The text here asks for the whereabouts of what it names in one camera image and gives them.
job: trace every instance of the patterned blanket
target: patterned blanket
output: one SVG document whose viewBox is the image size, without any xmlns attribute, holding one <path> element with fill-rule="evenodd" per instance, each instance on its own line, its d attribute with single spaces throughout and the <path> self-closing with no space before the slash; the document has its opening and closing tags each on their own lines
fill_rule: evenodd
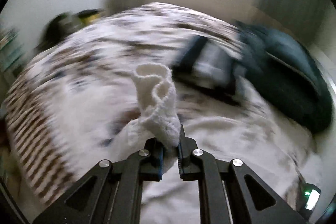
<svg viewBox="0 0 336 224">
<path fill-rule="evenodd" d="M 151 3 L 101 19 L 28 64 L 9 91 L 7 126 L 23 176 L 42 203 L 51 204 L 98 161 L 114 160 L 114 137 L 139 116 L 130 72 L 140 63 L 170 65 L 195 34 L 211 38 L 239 58 L 242 45 L 234 26 L 187 8 Z M 220 141 L 230 143 L 223 136 L 235 137 L 225 132 L 239 128 L 236 136 L 246 144 L 242 158 L 248 158 L 249 151 L 254 155 L 259 144 L 268 146 L 263 155 L 251 157 L 251 165 L 294 207 L 298 169 L 314 148 L 309 131 L 276 111 L 247 81 L 241 106 L 175 85 L 178 115 L 183 124 L 191 124 L 190 134 L 199 119 L 224 117 L 238 122 L 222 134 L 217 130 Z M 205 137 L 199 141 L 210 153 L 233 155 L 216 143 L 214 134 Z M 258 157 L 267 158 L 275 147 L 277 154 L 270 152 L 268 162 L 258 164 Z M 266 175 L 263 170 L 272 166 L 277 169 Z"/>
</svg>

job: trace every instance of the mattress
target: mattress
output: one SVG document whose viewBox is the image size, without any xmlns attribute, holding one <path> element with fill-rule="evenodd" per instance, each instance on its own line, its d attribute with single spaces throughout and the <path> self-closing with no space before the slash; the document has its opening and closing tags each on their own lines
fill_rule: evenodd
<svg viewBox="0 0 336 224">
<path fill-rule="evenodd" d="M 124 144 L 115 143 L 115 136 L 139 116 L 130 72 L 147 62 L 169 66 L 195 34 L 240 58 L 236 27 L 188 8 L 151 3 L 100 19 L 27 65 L 8 93 L 6 121 L 23 177 L 41 203 L 50 205 L 98 161 L 118 160 L 113 147 Z M 295 208 L 300 169 L 315 155 L 311 133 L 242 81 L 246 98 L 240 106 L 175 81 L 180 122 L 199 148 L 220 160 L 241 158 Z M 318 181 L 318 167 L 311 173 Z M 183 184 L 176 163 L 162 184 L 144 187 L 142 222 L 193 219 L 197 196 L 197 183 Z"/>
</svg>

